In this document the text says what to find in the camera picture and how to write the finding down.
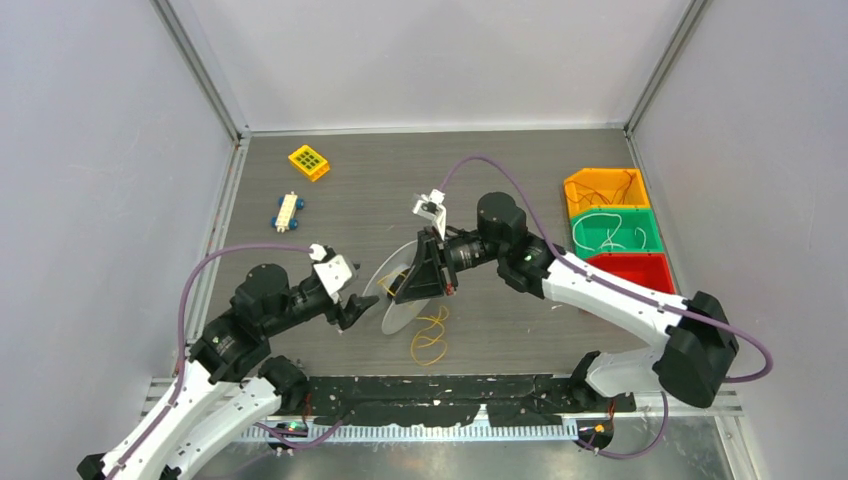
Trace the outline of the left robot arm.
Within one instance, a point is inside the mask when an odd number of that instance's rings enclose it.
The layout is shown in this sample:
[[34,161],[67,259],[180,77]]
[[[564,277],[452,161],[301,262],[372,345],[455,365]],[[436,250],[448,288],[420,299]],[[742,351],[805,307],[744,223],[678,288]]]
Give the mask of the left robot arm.
[[133,432],[111,451],[86,456],[83,479],[190,479],[255,422],[276,411],[298,412],[307,376],[269,340],[317,316],[346,330],[380,300],[339,292],[358,276],[341,255],[316,262],[291,285],[286,270],[262,264],[247,274],[230,307],[204,328],[176,380]]

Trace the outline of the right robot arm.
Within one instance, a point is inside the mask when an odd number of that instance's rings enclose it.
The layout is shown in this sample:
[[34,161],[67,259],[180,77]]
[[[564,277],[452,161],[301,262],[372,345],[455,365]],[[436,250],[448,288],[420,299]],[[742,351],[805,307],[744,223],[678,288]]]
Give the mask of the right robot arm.
[[452,295],[458,273],[494,262],[513,290],[574,306],[644,342],[642,349],[594,351],[581,359],[570,385],[580,408],[596,410],[619,394],[653,391],[693,407],[713,404],[739,350],[716,297],[699,291],[687,299],[646,288],[548,246],[528,229],[526,212],[504,192],[483,195],[476,215],[471,231],[419,231],[415,255],[390,282],[393,304]]

